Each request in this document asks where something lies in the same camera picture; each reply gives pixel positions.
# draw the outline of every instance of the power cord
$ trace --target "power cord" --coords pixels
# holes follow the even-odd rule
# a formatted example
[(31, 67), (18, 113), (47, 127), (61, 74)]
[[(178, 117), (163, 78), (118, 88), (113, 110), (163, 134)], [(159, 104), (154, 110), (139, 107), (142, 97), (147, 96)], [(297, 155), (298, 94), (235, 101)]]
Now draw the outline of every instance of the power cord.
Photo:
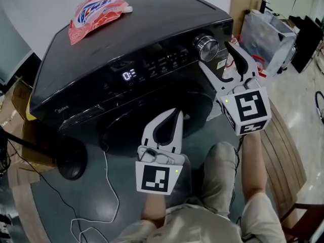
[(106, 155), (106, 152), (105, 152), (105, 151), (104, 151), (103, 153), (104, 153), (105, 161), (106, 161), (106, 179), (107, 179), (107, 182), (108, 182), (108, 184), (109, 184), (109, 186), (110, 186), (110, 188), (111, 188), (113, 194), (114, 194), (115, 197), (116, 197), (116, 200), (117, 200), (117, 207), (116, 207), (115, 213), (114, 213), (114, 215), (113, 215), (111, 221), (93, 221), (93, 220), (87, 220), (87, 219), (82, 219), (82, 218), (76, 218), (76, 219), (71, 220), (71, 228), (70, 228), (71, 233), (72, 233), (73, 237), (76, 239), (76, 241), (79, 242), (79, 243), (80, 243), (81, 235), (82, 235), (84, 232), (86, 232), (86, 231), (88, 231), (88, 230), (90, 230), (90, 229), (94, 229), (95, 231), (97, 231), (97, 232), (98, 232), (98, 233), (99, 233), (99, 234), (104, 238), (104, 240), (106, 241), (106, 243), (109, 243), (109, 242), (108, 242), (108, 240), (104, 237), (104, 235), (103, 235), (103, 234), (102, 234), (98, 229), (96, 229), (96, 228), (94, 228), (94, 227), (90, 227), (90, 228), (87, 228), (86, 230), (81, 231), (80, 234), (79, 234), (79, 240), (78, 240), (78, 239), (75, 237), (75, 235), (73, 234), (73, 232), (72, 232), (72, 224), (73, 224), (73, 221), (76, 221), (76, 220), (77, 220), (77, 221), (82, 220), (82, 221), (87, 221), (87, 222), (99, 222), (99, 223), (109, 224), (109, 223), (114, 222), (114, 220), (115, 220), (115, 218), (116, 218), (116, 216), (117, 216), (118, 210), (119, 210), (119, 198), (118, 198), (116, 192), (114, 191), (114, 189), (112, 188), (112, 186), (111, 186), (111, 184), (110, 184), (110, 182), (109, 182), (109, 179), (108, 179), (108, 162), (107, 162), (107, 155)]
[[(119, 210), (119, 199), (118, 199), (118, 196), (117, 196), (117, 194), (116, 194), (116, 192), (113, 190), (113, 188), (112, 188), (112, 186), (111, 186), (111, 184), (110, 184), (110, 182), (109, 182), (109, 179), (108, 179), (108, 161), (107, 161), (107, 155), (106, 155), (106, 152), (104, 151), (104, 157), (105, 157), (105, 162), (106, 162), (106, 179), (107, 179), (107, 182), (108, 182), (108, 184), (109, 184), (109, 186), (110, 186), (110, 188), (111, 188), (111, 190), (112, 190), (112, 192), (113, 192), (113, 194), (115, 195), (115, 197), (116, 197), (116, 199), (117, 199), (117, 207), (116, 207), (116, 210), (115, 210), (115, 213), (114, 213), (114, 215), (113, 215), (113, 218), (112, 218), (112, 220), (111, 221), (92, 221), (92, 220), (87, 220), (87, 219), (82, 219), (82, 218), (78, 218), (77, 217), (77, 215), (76, 215), (76, 212), (75, 212), (75, 209), (71, 206), (71, 205), (69, 205), (69, 204), (67, 204), (66, 202), (65, 202), (65, 200), (63, 199), (63, 197), (62, 197), (62, 195), (60, 194), (60, 192), (58, 191), (58, 190), (56, 190), (52, 185), (50, 185), (50, 183), (45, 179), (45, 177), (41, 174), (41, 173), (39, 173), (33, 166), (32, 166), (32, 164), (31, 163), (29, 163), (26, 159), (24, 159), (19, 153), (18, 153), (18, 151), (15, 149), (15, 147), (14, 147), (14, 145), (11, 143), (11, 141), (10, 140), (8, 140), (8, 142), (11, 144), (11, 146), (14, 148), (14, 150), (15, 150), (15, 152), (17, 153), (17, 155), (22, 159), (22, 160), (24, 160), (24, 161), (26, 161), (34, 170), (35, 170), (35, 172), (36, 173), (38, 173), (43, 179), (44, 179), (44, 181), (54, 190), (54, 191), (56, 191), (58, 194), (59, 194), (59, 196), (60, 196), (60, 198), (61, 198), (61, 200), (63, 201), (63, 203), (65, 204), (65, 205), (67, 205), (68, 207), (70, 207), (72, 210), (73, 210), (73, 212), (74, 212), (74, 215), (75, 215), (75, 219), (72, 219), (71, 220), (71, 227), (70, 227), (70, 231), (71, 231), (71, 233), (72, 233), (72, 235), (73, 235), (73, 237), (75, 238), (75, 240), (78, 242), (78, 243), (81, 243), (81, 235), (84, 237), (84, 239), (86, 240), (86, 242), (88, 243), (88, 241), (87, 241), (87, 239), (86, 239), (86, 237), (85, 237), (85, 235), (84, 235), (84, 232), (86, 232), (86, 231), (88, 231), (88, 230), (90, 230), (90, 229), (94, 229), (95, 231), (97, 231), (103, 238), (104, 238), (104, 240), (107, 242), (107, 243), (109, 243), (108, 242), (108, 240), (104, 237), (104, 235), (98, 230), (98, 229), (96, 229), (96, 228), (94, 228), (94, 227), (90, 227), (90, 228), (87, 228), (87, 229), (85, 229), (85, 230), (81, 230), (81, 226), (80, 226), (80, 220), (83, 220), (83, 221), (87, 221), (87, 222), (99, 222), (99, 223), (105, 223), (105, 224), (107, 224), (107, 223), (112, 223), (114, 220), (115, 220), (115, 218), (116, 218), (116, 216), (117, 216), (117, 212), (118, 212), (118, 210)], [(78, 222), (78, 226), (79, 226), (79, 229), (80, 229), (80, 233), (79, 233), (79, 239), (77, 239), (76, 237), (75, 237), (75, 235), (74, 235), (74, 233), (73, 233), (73, 231), (72, 231), (72, 226), (73, 226), (73, 222), (74, 221), (77, 221)]]
[[(45, 177), (44, 177), (40, 172), (38, 172), (38, 171), (37, 171), (37, 170), (32, 166), (31, 163), (29, 163), (26, 159), (24, 159), (24, 158), (23, 158), (23, 157), (18, 153), (18, 151), (16, 150), (16, 148), (14, 147), (14, 145), (11, 143), (10, 140), (8, 140), (8, 142), (9, 142), (10, 145), (13, 147), (13, 149), (14, 149), (15, 152), (16, 152), (16, 154), (17, 154), (17, 155), (18, 155), (22, 160), (24, 160), (25, 162), (27, 162), (27, 163), (28, 163), (28, 164), (29, 164), (29, 165), (34, 169), (34, 171), (35, 171), (36, 173), (38, 173), (38, 174), (43, 178), (43, 180), (48, 184), (48, 186), (49, 186), (50, 188), (52, 188), (54, 191), (56, 191), (56, 192), (58, 193), (58, 195), (60, 196), (62, 202), (63, 202), (66, 206), (68, 206), (69, 208), (71, 208), (71, 209), (73, 210), (73, 212), (74, 212), (74, 216), (77, 218), (77, 215), (76, 215), (75, 209), (74, 209), (71, 205), (69, 205), (69, 204), (67, 204), (67, 203), (65, 202), (65, 200), (63, 199), (63, 197), (62, 197), (62, 195), (60, 194), (60, 192), (59, 192), (58, 190), (56, 190), (52, 185), (50, 185), (50, 183), (45, 179)], [(82, 231), (82, 230), (81, 230), (81, 225), (80, 225), (80, 222), (79, 222), (79, 221), (78, 221), (78, 226), (79, 226), (79, 230)]]

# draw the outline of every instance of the tiled floor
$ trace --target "tiled floor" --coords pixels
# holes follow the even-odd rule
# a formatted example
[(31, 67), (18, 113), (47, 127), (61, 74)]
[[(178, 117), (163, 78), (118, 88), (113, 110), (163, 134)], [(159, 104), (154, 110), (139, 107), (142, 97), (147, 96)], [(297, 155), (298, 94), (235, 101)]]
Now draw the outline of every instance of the tiled floor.
[(299, 74), (292, 65), (266, 85), (300, 153), (307, 182), (299, 203), (324, 204), (324, 125), (315, 107), (315, 91), (324, 93), (324, 75), (314, 63)]

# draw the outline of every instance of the white cable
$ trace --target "white cable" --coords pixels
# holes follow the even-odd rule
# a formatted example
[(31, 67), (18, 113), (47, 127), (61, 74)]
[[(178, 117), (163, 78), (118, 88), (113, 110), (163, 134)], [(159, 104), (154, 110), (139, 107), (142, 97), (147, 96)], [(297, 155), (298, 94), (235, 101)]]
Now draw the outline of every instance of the white cable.
[(96, 229), (96, 228), (94, 228), (94, 227), (90, 227), (90, 228), (87, 228), (87, 229), (81, 231), (80, 234), (79, 234), (79, 239), (77, 239), (76, 236), (74, 235), (73, 231), (72, 231), (73, 221), (80, 220), (80, 221), (87, 221), (87, 222), (99, 222), (99, 223), (109, 224), (109, 223), (114, 222), (114, 220), (115, 220), (115, 218), (116, 218), (116, 215), (117, 215), (117, 212), (118, 212), (118, 209), (119, 209), (119, 199), (118, 199), (118, 196), (117, 196), (116, 192), (114, 191), (114, 189), (112, 188), (112, 186), (111, 186), (111, 184), (110, 184), (110, 182), (109, 182), (109, 179), (108, 179), (108, 162), (107, 162), (107, 155), (106, 155), (106, 152), (105, 152), (105, 151), (104, 151), (103, 153), (104, 153), (105, 161), (106, 161), (106, 179), (107, 179), (107, 182), (108, 182), (108, 184), (109, 184), (109, 186), (110, 186), (110, 188), (111, 188), (111, 191), (113, 192), (113, 194), (115, 195), (115, 197), (116, 197), (116, 199), (117, 199), (117, 207), (116, 207), (115, 213), (114, 213), (114, 215), (113, 215), (111, 221), (92, 221), (92, 220), (87, 220), (87, 219), (82, 219), (82, 218), (72, 219), (72, 220), (71, 220), (71, 227), (70, 227), (70, 231), (71, 231), (73, 237), (75, 238), (75, 240), (76, 240), (78, 243), (81, 243), (81, 235), (82, 235), (84, 232), (86, 232), (86, 231), (88, 231), (88, 230), (90, 230), (90, 229), (94, 229), (95, 231), (97, 231), (97, 232), (98, 232), (98, 233), (99, 233), (99, 234), (100, 234), (100, 235), (105, 239), (106, 243), (109, 243), (109, 242), (108, 242), (108, 240), (104, 237), (104, 235), (103, 235), (103, 234), (102, 234), (98, 229)]

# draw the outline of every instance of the red plastic bag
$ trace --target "red plastic bag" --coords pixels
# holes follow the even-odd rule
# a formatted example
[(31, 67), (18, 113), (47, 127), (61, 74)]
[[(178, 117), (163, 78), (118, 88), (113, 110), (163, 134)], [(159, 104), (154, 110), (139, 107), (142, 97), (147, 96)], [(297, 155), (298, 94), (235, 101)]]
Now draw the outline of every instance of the red plastic bag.
[(90, 31), (116, 20), (125, 10), (131, 12), (127, 7), (128, 3), (124, 0), (86, 0), (80, 4), (70, 23), (71, 45), (80, 41)]

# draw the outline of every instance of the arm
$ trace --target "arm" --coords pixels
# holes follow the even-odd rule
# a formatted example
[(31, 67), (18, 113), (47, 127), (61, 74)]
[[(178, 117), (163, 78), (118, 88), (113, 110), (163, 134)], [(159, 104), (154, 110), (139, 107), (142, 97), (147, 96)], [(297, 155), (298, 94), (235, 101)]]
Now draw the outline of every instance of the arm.
[(164, 225), (166, 201), (162, 194), (148, 194), (144, 203), (142, 220), (151, 221), (157, 228)]
[(242, 236), (255, 235), (262, 242), (286, 242), (279, 218), (265, 194), (267, 171), (259, 132), (247, 134), (242, 144), (242, 188), (246, 206)]
[(267, 171), (265, 169), (259, 132), (247, 134), (242, 144), (242, 188), (247, 203), (256, 193), (265, 193)]

